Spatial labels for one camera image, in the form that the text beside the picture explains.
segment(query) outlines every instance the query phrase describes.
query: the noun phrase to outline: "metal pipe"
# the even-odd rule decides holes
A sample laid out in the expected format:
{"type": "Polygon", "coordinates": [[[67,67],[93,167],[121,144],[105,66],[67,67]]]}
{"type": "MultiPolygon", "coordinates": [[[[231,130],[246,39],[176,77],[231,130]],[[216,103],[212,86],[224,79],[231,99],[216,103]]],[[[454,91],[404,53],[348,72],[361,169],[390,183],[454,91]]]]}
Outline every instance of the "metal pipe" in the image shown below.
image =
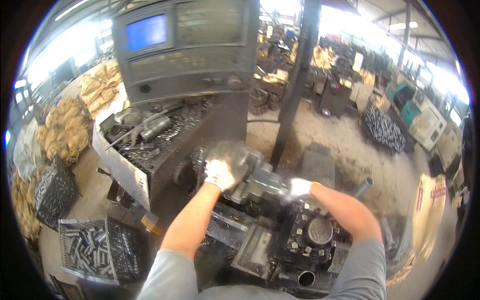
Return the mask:
{"type": "Polygon", "coordinates": [[[146,128],[140,133],[143,140],[146,142],[152,141],[159,133],[172,125],[170,118],[167,116],[160,116],[158,119],[153,120],[151,123],[153,123],[154,125],[150,128],[146,128]]]}
{"type": "Polygon", "coordinates": [[[354,197],[359,199],[363,193],[365,193],[369,188],[371,188],[373,185],[373,179],[370,177],[365,178],[365,180],[362,182],[361,185],[359,185],[357,188],[355,188],[353,191],[350,192],[350,194],[354,197]]]}

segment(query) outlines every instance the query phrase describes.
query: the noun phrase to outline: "blue screen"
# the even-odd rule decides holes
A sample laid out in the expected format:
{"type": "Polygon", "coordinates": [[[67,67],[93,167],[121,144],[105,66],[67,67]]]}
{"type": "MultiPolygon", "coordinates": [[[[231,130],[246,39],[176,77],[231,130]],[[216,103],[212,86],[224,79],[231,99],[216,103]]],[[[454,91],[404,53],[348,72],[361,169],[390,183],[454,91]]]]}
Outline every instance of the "blue screen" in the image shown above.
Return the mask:
{"type": "Polygon", "coordinates": [[[165,15],[150,17],[127,25],[128,48],[130,51],[167,41],[165,15]]]}

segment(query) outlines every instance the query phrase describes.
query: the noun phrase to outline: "gray sleeve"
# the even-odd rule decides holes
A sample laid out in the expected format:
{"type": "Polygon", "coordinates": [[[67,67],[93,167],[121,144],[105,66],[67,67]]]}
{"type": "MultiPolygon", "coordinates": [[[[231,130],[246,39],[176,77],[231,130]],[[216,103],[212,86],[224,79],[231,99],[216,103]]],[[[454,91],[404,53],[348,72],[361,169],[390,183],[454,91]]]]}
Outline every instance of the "gray sleeve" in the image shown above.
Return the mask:
{"type": "Polygon", "coordinates": [[[385,300],[386,261],[379,240],[363,240],[348,252],[347,261],[326,299],[385,300]]]}
{"type": "Polygon", "coordinates": [[[197,296],[193,260],[177,250],[161,249],[137,300],[193,300],[197,296]]]}

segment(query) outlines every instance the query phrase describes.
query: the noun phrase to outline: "black pole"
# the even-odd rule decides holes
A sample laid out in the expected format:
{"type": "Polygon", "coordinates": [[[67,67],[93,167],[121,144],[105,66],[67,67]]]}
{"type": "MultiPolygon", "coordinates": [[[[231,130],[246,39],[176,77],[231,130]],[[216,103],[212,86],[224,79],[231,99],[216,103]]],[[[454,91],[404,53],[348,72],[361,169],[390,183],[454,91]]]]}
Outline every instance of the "black pole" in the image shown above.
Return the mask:
{"type": "Polygon", "coordinates": [[[301,22],[299,48],[295,65],[290,76],[290,86],[285,94],[283,106],[279,114],[280,129],[276,136],[275,146],[272,151],[270,164],[273,171],[278,167],[282,157],[288,134],[292,128],[295,114],[303,92],[303,86],[307,79],[310,61],[312,60],[313,47],[318,36],[318,22],[320,17],[321,4],[318,0],[305,0],[301,22]]]}

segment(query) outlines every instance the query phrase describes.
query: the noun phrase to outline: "plastic crate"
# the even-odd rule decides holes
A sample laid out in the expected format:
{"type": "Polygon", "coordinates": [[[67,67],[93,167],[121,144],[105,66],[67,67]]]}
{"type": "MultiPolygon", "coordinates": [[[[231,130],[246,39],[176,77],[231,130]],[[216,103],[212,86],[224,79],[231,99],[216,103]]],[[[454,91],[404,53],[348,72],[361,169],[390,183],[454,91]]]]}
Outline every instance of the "plastic crate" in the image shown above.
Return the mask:
{"type": "Polygon", "coordinates": [[[35,217],[57,230],[58,220],[70,209],[77,194],[73,173],[61,158],[54,158],[35,188],[35,217]]]}
{"type": "MultiPolygon", "coordinates": [[[[112,285],[123,285],[143,279],[146,273],[146,253],[137,229],[109,216],[99,216],[87,220],[61,219],[59,220],[59,233],[64,271],[87,280],[112,285]],[[93,231],[96,234],[106,234],[105,245],[108,253],[105,255],[108,255],[108,263],[111,266],[110,273],[100,274],[100,270],[106,267],[105,264],[98,268],[91,264],[90,268],[93,273],[84,267],[79,267],[76,263],[77,259],[72,255],[76,244],[73,237],[67,236],[67,230],[80,229],[85,235],[85,230],[92,228],[98,229],[98,231],[93,231]]],[[[95,260],[94,252],[89,256],[92,260],[95,260]]]]}

